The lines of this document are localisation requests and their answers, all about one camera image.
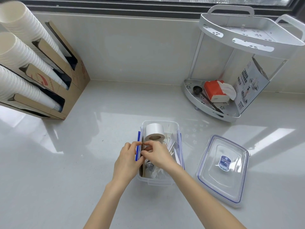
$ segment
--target person's right hand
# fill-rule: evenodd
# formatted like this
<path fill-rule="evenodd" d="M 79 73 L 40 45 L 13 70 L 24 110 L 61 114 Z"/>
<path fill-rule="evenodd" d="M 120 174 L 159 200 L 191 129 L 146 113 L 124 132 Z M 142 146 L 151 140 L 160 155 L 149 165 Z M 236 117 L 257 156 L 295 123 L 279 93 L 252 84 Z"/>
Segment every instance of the person's right hand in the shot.
<path fill-rule="evenodd" d="M 165 144 L 158 141 L 146 141 L 144 145 L 148 145 L 141 154 L 150 160 L 155 166 L 164 169 L 165 171 L 172 165 L 176 164 Z"/>

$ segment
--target white countertop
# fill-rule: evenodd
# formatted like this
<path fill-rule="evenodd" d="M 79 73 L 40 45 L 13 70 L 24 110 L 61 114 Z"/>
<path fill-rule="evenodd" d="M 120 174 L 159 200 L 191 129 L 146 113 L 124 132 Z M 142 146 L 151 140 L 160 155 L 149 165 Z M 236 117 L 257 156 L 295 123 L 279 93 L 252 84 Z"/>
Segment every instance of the white countertop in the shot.
<path fill-rule="evenodd" d="M 194 176 L 218 134 L 251 153 L 243 207 L 226 206 L 248 229 L 303 228 L 305 97 L 261 93 L 236 123 L 194 106 L 181 87 L 92 80 L 65 121 L 0 106 L 0 228 L 82 228 L 125 142 L 145 120 L 176 121 L 186 171 Z M 132 180 L 111 228 L 202 228 L 172 187 Z"/>

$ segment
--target transparent plastic box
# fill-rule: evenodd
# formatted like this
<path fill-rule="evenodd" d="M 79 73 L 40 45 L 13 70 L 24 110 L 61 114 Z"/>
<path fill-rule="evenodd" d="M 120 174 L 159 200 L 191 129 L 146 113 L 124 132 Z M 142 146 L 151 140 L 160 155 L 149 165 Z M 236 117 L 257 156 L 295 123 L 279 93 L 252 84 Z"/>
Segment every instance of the transparent plastic box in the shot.
<path fill-rule="evenodd" d="M 174 121 L 144 121 L 142 123 L 142 126 L 141 126 L 141 131 L 139 131 L 139 134 L 138 134 L 138 141 L 142 141 L 142 138 L 146 137 L 145 127 L 149 124 L 152 124 L 152 123 L 161 124 L 164 128 L 165 133 L 172 133 L 174 135 L 174 139 L 176 141 L 176 143 L 174 144 L 174 148 L 177 151 L 181 166 L 183 167 L 183 169 L 185 169 L 184 160 L 183 160 L 183 152 L 182 152 L 181 133 L 180 133 L 180 129 L 179 129 L 179 124 L 177 122 L 174 122 Z M 138 146 L 137 147 L 137 153 L 136 153 L 136 156 L 135 156 L 136 161 L 141 156 L 141 150 L 142 150 L 142 146 Z M 164 171 L 164 174 L 165 175 L 162 179 L 151 179 L 151 178 L 141 177 L 140 172 L 138 172 L 137 178 L 140 181 L 147 182 L 147 184 L 149 184 L 149 185 L 155 185 L 155 186 L 171 186 L 171 185 L 173 185 L 175 182 L 169 176 L 169 174 L 166 173 L 165 171 Z"/>
<path fill-rule="evenodd" d="M 201 159 L 197 177 L 213 196 L 232 207 L 241 207 L 249 157 L 245 148 L 214 135 Z"/>

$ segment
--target white paper cup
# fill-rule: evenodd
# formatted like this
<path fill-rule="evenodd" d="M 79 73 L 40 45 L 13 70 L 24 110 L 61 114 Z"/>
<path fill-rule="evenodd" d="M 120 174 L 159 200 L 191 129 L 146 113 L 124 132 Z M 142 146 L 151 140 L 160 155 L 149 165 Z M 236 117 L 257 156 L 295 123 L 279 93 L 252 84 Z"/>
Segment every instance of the white paper cup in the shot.
<path fill-rule="evenodd" d="M 20 67 L 33 64 L 47 74 L 55 82 L 68 89 L 63 80 L 54 72 L 52 67 L 43 61 L 33 50 L 25 45 L 19 38 L 9 32 L 0 33 L 0 64 L 14 71 L 28 81 L 32 81 Z"/>
<path fill-rule="evenodd" d="M 51 35 L 22 2 L 9 1 L 0 4 L 0 23 L 51 65 L 55 64 L 32 44 L 33 41 L 43 38 L 69 64 Z"/>
<path fill-rule="evenodd" d="M 0 66 L 0 102 L 25 109 L 12 101 L 8 101 L 8 99 L 17 93 L 56 111 L 62 111 L 62 107 L 44 94 L 38 87 L 30 84 L 5 67 Z"/>

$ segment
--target person's left hand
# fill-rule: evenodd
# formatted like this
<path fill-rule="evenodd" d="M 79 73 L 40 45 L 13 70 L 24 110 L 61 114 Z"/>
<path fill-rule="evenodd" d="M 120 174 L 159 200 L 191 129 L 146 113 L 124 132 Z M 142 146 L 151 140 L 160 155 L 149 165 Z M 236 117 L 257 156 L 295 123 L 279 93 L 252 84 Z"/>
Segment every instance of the person's left hand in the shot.
<path fill-rule="evenodd" d="M 141 156 L 138 161 L 135 161 L 136 147 L 142 142 L 134 141 L 132 144 L 126 143 L 122 148 L 120 155 L 114 163 L 113 181 L 118 181 L 128 186 L 130 181 L 136 176 L 140 166 L 144 162 L 144 156 Z"/>

